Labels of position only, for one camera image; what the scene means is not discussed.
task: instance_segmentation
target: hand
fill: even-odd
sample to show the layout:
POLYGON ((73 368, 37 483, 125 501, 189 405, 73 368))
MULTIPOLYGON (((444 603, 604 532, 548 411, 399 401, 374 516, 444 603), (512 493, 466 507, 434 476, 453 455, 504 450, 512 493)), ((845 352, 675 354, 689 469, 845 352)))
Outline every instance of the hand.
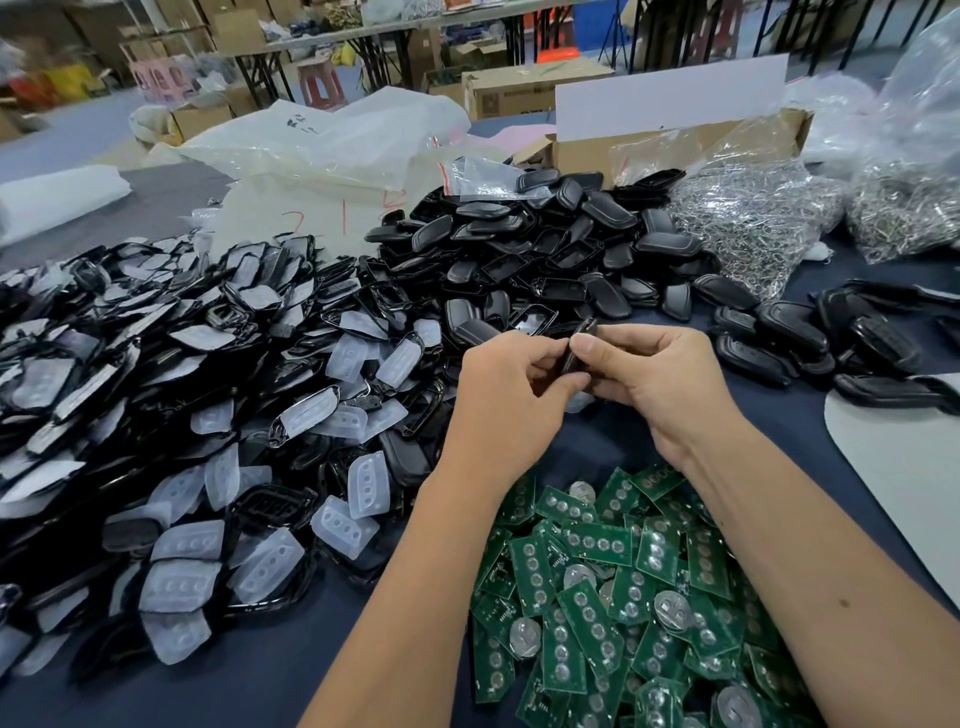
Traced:
POLYGON ((566 343, 507 331, 465 353, 437 470, 482 482, 499 504, 546 451, 566 403, 590 381, 583 372, 550 380, 566 343))
POLYGON ((643 415, 657 451, 682 471, 694 447, 743 420, 707 335, 695 328, 602 326, 576 334, 570 348, 602 378, 590 391, 643 415))

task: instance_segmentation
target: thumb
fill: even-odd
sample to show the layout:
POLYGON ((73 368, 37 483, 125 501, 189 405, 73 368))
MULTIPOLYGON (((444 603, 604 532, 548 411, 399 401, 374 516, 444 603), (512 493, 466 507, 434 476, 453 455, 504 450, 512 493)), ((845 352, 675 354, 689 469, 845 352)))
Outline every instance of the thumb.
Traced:
POLYGON ((582 392, 590 384, 590 375, 586 372, 574 372, 573 374, 557 377, 554 382, 546 388, 546 391, 540 396, 540 401, 546 402, 551 409, 559 409, 563 413, 566 404, 577 392, 582 392))
POLYGON ((577 358, 592 370, 621 384, 628 384, 636 375, 638 356, 624 352, 596 336, 588 333, 574 334, 570 339, 570 348, 577 358))

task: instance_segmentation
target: yellow bag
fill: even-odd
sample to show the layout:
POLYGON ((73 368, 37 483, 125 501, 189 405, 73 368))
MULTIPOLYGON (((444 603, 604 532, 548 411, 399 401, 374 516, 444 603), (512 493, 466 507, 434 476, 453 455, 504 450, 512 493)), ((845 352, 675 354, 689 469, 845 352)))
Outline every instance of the yellow bag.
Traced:
POLYGON ((82 63, 48 68, 44 73, 63 101, 83 101, 90 97, 86 92, 86 84, 94 81, 94 78, 90 69, 82 63))

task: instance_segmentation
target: white paper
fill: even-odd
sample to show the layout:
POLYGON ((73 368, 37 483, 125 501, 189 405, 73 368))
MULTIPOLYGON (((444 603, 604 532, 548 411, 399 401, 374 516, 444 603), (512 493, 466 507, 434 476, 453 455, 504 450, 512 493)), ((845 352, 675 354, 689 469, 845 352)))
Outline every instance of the white paper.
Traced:
MULTIPOLYGON (((960 374, 939 375, 960 387, 960 374)), ((833 442, 954 604, 960 604, 960 417, 827 396, 833 442)))
POLYGON ((788 57, 720 61, 557 86, 557 140, 717 124, 780 110, 788 57))

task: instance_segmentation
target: clear plastic bag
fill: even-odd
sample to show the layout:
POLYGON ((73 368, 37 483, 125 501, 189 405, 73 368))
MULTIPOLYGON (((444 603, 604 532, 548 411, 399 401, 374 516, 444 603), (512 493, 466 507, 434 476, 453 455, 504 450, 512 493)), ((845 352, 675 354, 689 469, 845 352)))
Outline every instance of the clear plastic bag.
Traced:
POLYGON ((799 159, 712 162, 673 187, 667 209, 727 276, 773 300, 807 249, 839 224, 845 190, 843 182, 812 177, 799 159))
POLYGON ((536 200, 550 197, 546 187, 535 187, 527 192, 516 191, 516 181, 523 170, 479 157, 460 157, 443 164, 444 192, 470 200, 536 200))
POLYGON ((871 263, 960 237, 960 10, 914 38, 879 101, 880 143, 854 177, 847 209, 871 263))
POLYGON ((277 101, 179 151, 235 180, 276 174, 401 190, 417 155, 457 143, 469 127, 450 99, 388 86, 336 111, 277 101))
POLYGON ((617 144, 610 149, 610 162, 611 169, 617 170, 613 185, 622 187, 661 169, 683 169, 692 175, 707 163, 707 159, 696 130, 690 128, 617 144))
POLYGON ((814 113, 801 159, 824 165, 817 174, 849 179, 876 145, 871 118, 880 103, 876 92, 853 76, 830 71, 798 79, 787 84, 783 105, 814 113))

